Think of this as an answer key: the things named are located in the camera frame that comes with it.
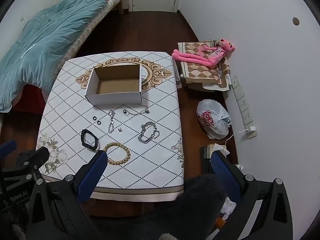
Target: blue comforter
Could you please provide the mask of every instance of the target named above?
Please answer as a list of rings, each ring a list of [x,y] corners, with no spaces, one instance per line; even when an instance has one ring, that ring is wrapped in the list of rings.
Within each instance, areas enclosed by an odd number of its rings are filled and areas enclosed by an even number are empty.
[[[20,39],[0,61],[0,112],[10,111],[12,100],[26,84],[49,95],[57,64],[105,3],[63,0],[41,10],[26,24]]]

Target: electrical outlet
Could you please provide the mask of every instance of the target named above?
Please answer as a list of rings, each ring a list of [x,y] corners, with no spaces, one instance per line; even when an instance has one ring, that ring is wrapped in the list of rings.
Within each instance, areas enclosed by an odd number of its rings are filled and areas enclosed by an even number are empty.
[[[232,85],[233,89],[235,89],[237,86],[240,85],[237,76],[233,76],[233,78],[231,79],[231,85]]]
[[[252,117],[251,117],[251,113],[250,113],[250,108],[248,108],[247,110],[244,110],[242,113],[242,120],[243,120],[243,124],[247,125],[249,122],[252,122]]]
[[[233,91],[235,92],[237,101],[244,96],[244,92],[241,85],[237,86]]]
[[[240,112],[243,112],[244,110],[249,108],[249,104],[245,96],[239,99],[238,105],[239,105]]]
[[[250,122],[250,123],[248,123],[247,125],[245,125],[244,128],[250,130],[250,126],[255,126],[254,123],[253,123],[253,121]],[[255,137],[255,136],[257,136],[257,130],[255,130],[254,132],[248,131],[248,132],[246,132],[246,135],[247,135],[247,139],[250,139],[250,138],[252,138],[252,137]]]

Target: wooden floor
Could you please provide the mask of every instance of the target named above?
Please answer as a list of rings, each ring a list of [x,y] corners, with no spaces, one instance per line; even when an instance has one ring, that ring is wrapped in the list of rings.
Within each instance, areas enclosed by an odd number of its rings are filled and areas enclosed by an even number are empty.
[[[130,12],[119,15],[108,14],[90,34],[77,57],[115,51],[164,51],[171,54],[177,43],[197,41],[189,25],[181,14],[168,12]],[[185,158],[185,179],[201,174],[199,149],[210,143],[223,143],[224,140],[210,140],[201,128],[197,117],[198,103],[206,98],[214,99],[226,107],[222,93],[203,93],[185,87],[178,90],[182,141]],[[15,155],[21,151],[35,149],[41,116],[27,113],[9,113],[4,116],[0,144],[15,139],[18,144],[16,153],[4,160],[4,166],[15,165]],[[234,139],[227,148],[231,151],[231,163],[237,163]],[[132,216],[149,212],[153,203],[131,203],[116,201],[91,201],[86,209],[91,215]]]

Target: pink stuffed animal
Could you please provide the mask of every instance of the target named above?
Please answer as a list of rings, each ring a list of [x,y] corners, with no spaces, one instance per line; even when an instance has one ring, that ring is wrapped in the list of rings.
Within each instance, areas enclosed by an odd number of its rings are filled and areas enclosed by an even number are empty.
[[[180,51],[175,49],[172,53],[172,57],[175,60],[200,64],[206,66],[209,69],[214,69],[215,65],[217,65],[219,61],[223,58],[223,56],[226,54],[226,51],[232,51],[236,48],[236,46],[233,46],[227,40],[218,41],[216,45],[216,48],[208,47],[206,45],[202,47],[199,46],[198,49],[200,56],[188,53],[181,53]],[[203,57],[202,50],[213,50],[213,53],[208,59],[206,59]]]

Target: open cardboard box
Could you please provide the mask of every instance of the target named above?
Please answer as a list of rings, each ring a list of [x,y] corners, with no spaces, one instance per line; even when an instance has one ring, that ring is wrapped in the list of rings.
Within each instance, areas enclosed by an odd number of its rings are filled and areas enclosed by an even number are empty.
[[[85,93],[94,105],[141,104],[140,64],[93,68]]]

